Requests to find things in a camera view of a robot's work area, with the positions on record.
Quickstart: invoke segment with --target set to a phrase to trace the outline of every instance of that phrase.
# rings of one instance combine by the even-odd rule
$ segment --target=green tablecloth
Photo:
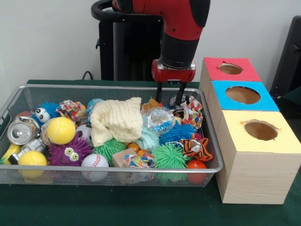
[[[154,86],[149,82],[29,81]],[[197,83],[189,85],[197,88]],[[222,204],[205,188],[0,185],[0,225],[301,225],[301,175],[284,205]]]

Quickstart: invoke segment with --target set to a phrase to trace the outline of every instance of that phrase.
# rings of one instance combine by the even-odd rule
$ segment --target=metal basket
[[[166,88],[162,90],[162,102],[164,105],[177,93],[178,89]],[[193,95],[200,101],[203,108],[204,121],[202,130],[204,136],[209,138],[208,151],[213,154],[214,159],[207,162],[207,169],[133,169],[133,168],[98,168],[98,167],[61,167],[61,166],[19,166],[0,165],[1,184],[52,184],[52,185],[101,185],[120,186],[119,177],[127,177],[129,174],[135,178],[143,177],[145,174],[153,175],[153,179],[135,184],[125,184],[126,186],[199,186],[205,187],[214,173],[223,168],[223,160],[216,134],[213,128],[206,99],[197,89],[186,89],[185,94]],[[127,100],[131,97],[141,97],[142,103],[148,102],[151,97],[155,97],[155,88],[137,87],[99,87],[99,86],[63,86],[63,85],[24,85],[15,89],[3,108],[0,110],[2,118],[0,128],[0,156],[9,148],[9,141],[6,135],[9,123],[22,111],[34,111],[39,104],[44,101],[59,103],[62,100],[70,99],[80,101],[84,105],[93,99],[104,100],[118,99]],[[43,175],[37,179],[24,179],[20,170],[43,170]],[[90,182],[82,176],[83,171],[103,174],[108,172],[105,179],[98,182]],[[203,181],[193,184],[187,179],[189,173],[203,175]]]

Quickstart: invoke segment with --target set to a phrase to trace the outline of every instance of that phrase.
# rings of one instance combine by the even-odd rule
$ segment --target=orange ball
[[[139,150],[139,151],[137,152],[137,155],[143,156],[145,153],[147,153],[146,150]]]
[[[206,165],[200,160],[191,160],[187,163],[188,169],[207,169]],[[206,173],[188,173],[187,180],[192,184],[198,185],[206,179]]]
[[[137,153],[139,151],[139,146],[136,143],[130,143],[128,146],[128,148],[133,148],[133,150]]]

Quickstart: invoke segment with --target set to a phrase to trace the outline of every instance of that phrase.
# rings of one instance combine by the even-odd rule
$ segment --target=teal spiky ball
[[[103,145],[95,147],[93,149],[94,154],[101,154],[104,156],[109,165],[112,165],[112,155],[121,152],[126,149],[126,144],[117,141],[116,139],[111,139],[105,142]]]
[[[152,152],[155,156],[156,168],[159,169],[185,169],[186,158],[183,156],[182,147],[176,147],[172,144],[161,145]],[[157,178],[166,184],[169,180],[172,182],[185,180],[186,173],[158,173]]]

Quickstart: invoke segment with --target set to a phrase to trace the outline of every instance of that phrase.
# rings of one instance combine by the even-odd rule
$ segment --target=box with hole
[[[201,71],[200,90],[207,98],[212,81],[261,81],[247,58],[205,57]]]
[[[261,82],[212,81],[212,85],[207,102],[216,132],[222,110],[279,111]]]
[[[223,203],[284,203],[301,164],[301,144],[280,112],[222,110],[217,138]]]

